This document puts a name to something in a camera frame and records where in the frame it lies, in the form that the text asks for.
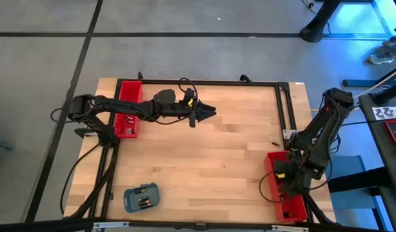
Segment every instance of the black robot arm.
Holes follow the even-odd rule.
[[[322,95],[322,104],[318,114],[305,130],[293,133],[286,141],[286,150],[290,150],[289,162],[276,161],[274,174],[280,179],[280,188],[289,195],[300,194],[313,211],[320,223],[332,224],[318,208],[309,192],[324,186],[311,188],[312,179],[319,180],[328,164],[332,172],[330,145],[334,141],[341,124],[354,108],[351,93],[332,88]]]
[[[175,92],[171,89],[162,90],[155,94],[152,100],[140,103],[89,94],[74,97],[69,107],[68,118],[85,123],[98,134],[101,146],[111,148],[117,144],[117,137],[113,126],[105,125],[96,117],[101,112],[135,115],[143,121],[159,124],[173,123],[159,122],[159,117],[177,117],[179,121],[189,119],[190,126],[194,128],[196,121],[200,122],[216,115],[216,108],[203,104],[189,88],[185,91],[183,100],[179,102],[175,102]]]

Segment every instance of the yellow part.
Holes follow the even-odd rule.
[[[277,174],[277,177],[282,179],[286,177],[286,174],[285,173]]]

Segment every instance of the black floor stripe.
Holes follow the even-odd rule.
[[[247,32],[0,32],[0,37],[224,37],[224,38],[299,38],[298,33],[247,33]],[[390,34],[333,33],[323,39],[389,39]]]
[[[0,32],[0,37],[86,37],[86,32]]]
[[[240,32],[95,32],[93,37],[261,37],[294,38],[298,33],[240,33]]]
[[[91,34],[94,31],[97,18],[99,17],[99,12],[101,11],[103,0],[98,0],[96,4],[96,8],[94,11],[94,15],[92,16],[92,20],[88,29],[88,34]],[[84,40],[81,53],[79,54],[79,58],[77,60],[76,68],[74,71],[74,75],[72,80],[70,81],[70,86],[66,94],[66,99],[63,103],[63,108],[69,108],[70,101],[75,94],[77,82],[79,80],[79,76],[82,72],[82,67],[84,64],[84,60],[88,53],[89,44],[90,44],[91,37],[88,36]],[[63,122],[66,120],[67,114],[66,111],[62,111],[59,117],[59,121]],[[45,163],[43,164],[42,171],[40,172],[39,180],[37,181],[37,185],[32,197],[32,201],[30,202],[30,207],[26,214],[25,222],[33,222],[36,217],[37,210],[39,209],[39,205],[43,196],[43,192],[45,191],[45,186],[50,174],[50,169],[52,168],[52,164],[55,159],[57,147],[59,145],[59,141],[61,140],[61,135],[63,132],[64,124],[59,123],[56,124],[54,134],[52,139],[48,145],[47,152],[45,154]]]

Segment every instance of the cable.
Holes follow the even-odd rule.
[[[304,5],[306,5],[306,8],[313,12],[315,15],[317,15],[317,11],[314,9],[314,3],[312,3],[310,0],[307,0],[307,3],[304,0],[301,0]],[[330,24],[326,22],[327,24],[327,29],[328,29],[328,35],[324,35],[325,37],[331,36],[332,30],[330,29]]]
[[[331,154],[337,153],[339,151],[339,149],[340,149],[341,138],[340,138],[339,134],[337,134],[336,138],[333,140],[333,142],[335,142],[335,141],[337,141],[337,146],[334,147],[334,148],[330,148],[330,151],[335,150],[335,151],[331,152]]]
[[[396,75],[396,72],[393,72],[391,75],[389,75],[389,76],[388,76],[387,78],[385,78],[383,81],[377,83],[375,86],[369,88],[368,90],[366,90],[366,91],[364,91],[364,92],[362,92],[362,93],[360,93],[360,94],[354,96],[353,98],[358,98],[358,97],[360,97],[361,95],[364,95],[364,94],[366,94],[366,93],[368,93],[368,92],[374,90],[375,88],[381,86],[383,83],[385,83],[386,81],[388,81],[389,79],[391,79],[391,78],[394,77],[395,75]]]
[[[83,160],[87,155],[89,155],[91,152],[93,152],[93,150],[96,149],[98,146],[99,146],[99,143],[96,144],[96,145],[95,145],[93,148],[91,148],[89,151],[87,151],[85,154],[83,154],[83,155],[81,156],[81,158],[79,158],[79,159],[75,162],[75,164],[72,166],[72,168],[70,169],[69,174],[68,174],[68,177],[66,178],[66,182],[64,183],[64,186],[63,186],[63,189],[62,189],[61,200],[60,200],[60,203],[59,203],[59,205],[60,205],[60,207],[61,207],[61,213],[62,213],[62,215],[64,215],[64,210],[63,210],[63,196],[64,196],[64,192],[66,191],[66,186],[68,185],[70,175],[71,175],[72,172],[74,171],[74,169],[75,169],[75,167],[77,166],[77,164],[78,164],[81,160]]]
[[[363,122],[351,122],[351,123],[343,124],[343,125],[341,125],[341,126],[350,126],[350,125],[363,124],[363,123],[373,123],[373,122],[384,122],[384,121],[386,121],[386,120],[389,120],[389,119],[373,120],[373,121],[363,121]]]
[[[382,84],[379,86],[379,88],[385,90],[385,89],[391,88],[391,86],[388,84]]]
[[[258,190],[260,191],[261,196],[262,196],[266,201],[271,202],[271,203],[281,203],[281,201],[276,201],[276,200],[271,200],[271,199],[266,198],[266,197],[264,196],[264,194],[262,193],[262,191],[261,191],[261,184],[262,184],[262,181],[263,181],[267,176],[269,176],[271,173],[273,173],[273,171],[270,171],[269,173],[265,174],[265,175],[261,178],[261,180],[260,180],[260,182],[259,182],[259,184],[258,184]]]
[[[58,121],[58,120],[54,119],[54,113],[55,113],[56,111],[58,111],[58,110],[68,110],[68,109],[66,109],[66,108],[56,108],[56,109],[54,109],[54,110],[50,113],[50,120],[52,120],[52,121],[54,121],[54,122],[56,122],[56,123],[71,123],[71,122],[74,122],[74,121],[65,121],[65,122],[61,122],[61,121]]]

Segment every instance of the red plastic container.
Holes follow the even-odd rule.
[[[274,162],[276,160],[286,160],[287,154],[289,151],[278,151],[278,152],[269,152],[264,159],[265,168],[267,169],[267,173],[273,171]],[[275,179],[274,173],[271,173],[268,177],[268,185],[270,186],[272,200],[279,200],[279,192],[280,186],[277,185],[277,181]],[[282,195],[284,195],[285,199],[281,204],[274,204],[275,215],[277,216],[277,220],[279,222],[302,222],[307,219],[306,207],[304,206],[304,200],[301,195],[296,196],[288,196],[283,191]]]
[[[123,81],[121,86],[121,92],[119,93],[119,100],[141,102],[143,98],[142,82],[141,81]],[[117,113],[115,118],[115,135],[118,138],[136,138],[139,133],[140,119],[135,115],[127,115],[123,113]],[[126,129],[132,128],[132,134],[127,134]]]

